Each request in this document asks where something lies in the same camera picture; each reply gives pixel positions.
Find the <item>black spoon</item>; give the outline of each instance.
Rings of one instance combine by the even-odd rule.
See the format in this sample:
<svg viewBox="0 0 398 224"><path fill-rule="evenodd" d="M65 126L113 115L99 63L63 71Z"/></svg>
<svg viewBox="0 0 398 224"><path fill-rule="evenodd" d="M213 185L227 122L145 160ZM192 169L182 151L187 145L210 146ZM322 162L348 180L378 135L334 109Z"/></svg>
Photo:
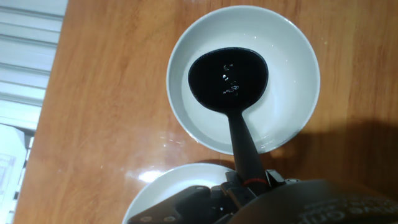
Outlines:
<svg viewBox="0 0 398 224"><path fill-rule="evenodd" d="M253 105L266 89L266 61L249 49L230 47L214 50L193 63L188 82L199 103L228 117L236 172L243 185L255 194L264 193L266 175L242 112Z"/></svg>

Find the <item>ladle handle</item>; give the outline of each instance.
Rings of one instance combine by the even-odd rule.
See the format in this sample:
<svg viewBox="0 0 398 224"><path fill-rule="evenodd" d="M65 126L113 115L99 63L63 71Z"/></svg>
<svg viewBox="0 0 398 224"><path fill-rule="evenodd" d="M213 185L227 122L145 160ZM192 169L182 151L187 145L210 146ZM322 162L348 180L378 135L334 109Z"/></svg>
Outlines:
<svg viewBox="0 0 398 224"><path fill-rule="evenodd" d="M253 138L241 112L228 114L235 168L242 183L256 195L266 191L267 179Z"/></svg>

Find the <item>white bowl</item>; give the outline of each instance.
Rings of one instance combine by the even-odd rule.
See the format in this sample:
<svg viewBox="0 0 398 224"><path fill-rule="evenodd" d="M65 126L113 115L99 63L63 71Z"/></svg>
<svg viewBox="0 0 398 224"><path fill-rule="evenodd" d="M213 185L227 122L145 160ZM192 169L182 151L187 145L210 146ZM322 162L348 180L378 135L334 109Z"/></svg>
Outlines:
<svg viewBox="0 0 398 224"><path fill-rule="evenodd" d="M195 185L212 188L226 182L231 169L214 164L187 164L167 171L145 186L131 202L122 224L138 213L151 208L180 191Z"/></svg>
<svg viewBox="0 0 398 224"><path fill-rule="evenodd" d="M318 101L317 58L294 24L276 12L254 6L213 11L194 22L178 40L167 69L167 95L180 124L204 146L233 153L227 117L199 104L188 85L192 63L223 47L254 50L267 62L269 80L264 95L243 113L259 153L292 139L310 119Z"/></svg>

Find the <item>red ring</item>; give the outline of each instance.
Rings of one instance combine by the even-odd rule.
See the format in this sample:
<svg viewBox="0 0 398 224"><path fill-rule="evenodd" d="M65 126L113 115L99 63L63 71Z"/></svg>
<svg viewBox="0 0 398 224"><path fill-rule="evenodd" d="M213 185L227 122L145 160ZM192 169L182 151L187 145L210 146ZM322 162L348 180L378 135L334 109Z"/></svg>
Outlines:
<svg viewBox="0 0 398 224"><path fill-rule="evenodd" d="M254 183L254 182L260 182L260 183L268 184L268 182L267 182L266 180L264 180L264 179L261 179L261 178L251 178L251 179L249 179L249 180L243 182L242 185L243 185L243 187L245 187L245 186L247 186L247 184L251 184L251 183Z"/></svg>

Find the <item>wooden tabletop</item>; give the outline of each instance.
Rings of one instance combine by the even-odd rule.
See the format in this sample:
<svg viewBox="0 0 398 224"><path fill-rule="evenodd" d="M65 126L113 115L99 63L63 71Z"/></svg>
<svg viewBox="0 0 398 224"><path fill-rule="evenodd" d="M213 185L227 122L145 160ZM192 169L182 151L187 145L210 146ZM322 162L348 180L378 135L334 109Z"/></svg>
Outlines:
<svg viewBox="0 0 398 224"><path fill-rule="evenodd" d="M140 174L198 161L233 166L179 125L165 77L183 31L237 4L291 20L320 66L311 120L262 155L265 168L398 199L398 1L69 0L15 223L121 223L147 184Z"/></svg>

